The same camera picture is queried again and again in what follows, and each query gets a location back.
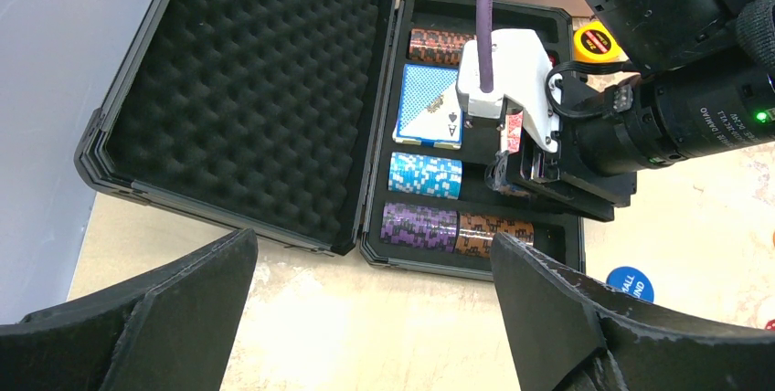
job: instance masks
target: white wall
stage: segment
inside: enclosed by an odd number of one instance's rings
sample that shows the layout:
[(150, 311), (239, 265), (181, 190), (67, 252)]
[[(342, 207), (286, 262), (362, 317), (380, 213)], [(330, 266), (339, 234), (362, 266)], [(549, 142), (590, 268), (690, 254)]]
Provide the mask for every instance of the white wall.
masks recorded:
[(94, 192), (73, 165), (151, 0), (0, 0), (0, 323), (67, 298)]

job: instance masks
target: stack of poker chips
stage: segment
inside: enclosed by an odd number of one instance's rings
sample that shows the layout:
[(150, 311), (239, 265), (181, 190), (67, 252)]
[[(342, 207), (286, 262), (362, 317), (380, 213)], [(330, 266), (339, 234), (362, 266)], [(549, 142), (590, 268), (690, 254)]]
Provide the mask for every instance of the stack of poker chips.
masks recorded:
[(454, 211), (387, 203), (380, 237), (392, 245), (453, 252), (457, 228)]
[(409, 59), (432, 64), (457, 67), (462, 57), (462, 46), (474, 39), (466, 33), (413, 28), (409, 38)]
[(460, 214), (454, 252), (488, 259), (495, 233), (511, 234), (528, 245), (533, 245), (535, 240), (532, 224), (503, 217)]
[(511, 234), (528, 245), (535, 240), (532, 224), (503, 217), (399, 203), (387, 203), (382, 211), (380, 238), (390, 245), (489, 259), (495, 233)]
[(400, 152), (394, 152), (390, 158), (387, 189), (391, 192), (457, 199), (461, 182), (459, 160)]

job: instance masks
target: yellow tape measure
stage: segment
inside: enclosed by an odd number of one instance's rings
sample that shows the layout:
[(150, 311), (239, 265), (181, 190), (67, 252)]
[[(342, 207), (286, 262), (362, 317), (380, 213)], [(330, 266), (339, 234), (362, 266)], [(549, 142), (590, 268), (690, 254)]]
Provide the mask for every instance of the yellow tape measure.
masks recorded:
[(576, 60), (593, 64), (615, 61), (622, 53), (619, 44), (600, 21), (580, 28), (573, 36), (573, 47), (576, 49)]

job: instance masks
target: black case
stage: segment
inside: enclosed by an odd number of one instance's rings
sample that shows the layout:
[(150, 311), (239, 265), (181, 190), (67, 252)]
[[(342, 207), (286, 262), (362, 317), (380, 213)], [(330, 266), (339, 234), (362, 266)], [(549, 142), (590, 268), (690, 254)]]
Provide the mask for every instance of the black case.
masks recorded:
[[(396, 144), (414, 26), (474, 31), (474, 0), (153, 0), (75, 155), (92, 188), (329, 255), (360, 240), (375, 265), (491, 280), (489, 259), (380, 242), (386, 201), (533, 222), (536, 247), (584, 270), (581, 219), (486, 188), (499, 135), (459, 151)], [(571, 57), (560, 9), (495, 3)], [(389, 193), (394, 151), (464, 162), (459, 200)]]

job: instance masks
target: blue poker chip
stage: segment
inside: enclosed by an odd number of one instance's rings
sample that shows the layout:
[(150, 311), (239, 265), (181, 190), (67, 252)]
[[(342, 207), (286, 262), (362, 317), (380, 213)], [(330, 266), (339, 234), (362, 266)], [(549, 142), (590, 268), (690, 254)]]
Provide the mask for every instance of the blue poker chip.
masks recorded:
[(393, 192), (457, 199), (462, 162), (410, 153), (393, 153), (387, 189)]
[(652, 283), (644, 273), (636, 268), (622, 266), (621, 268), (614, 269), (608, 274), (606, 283), (635, 298), (653, 302), (654, 292)]

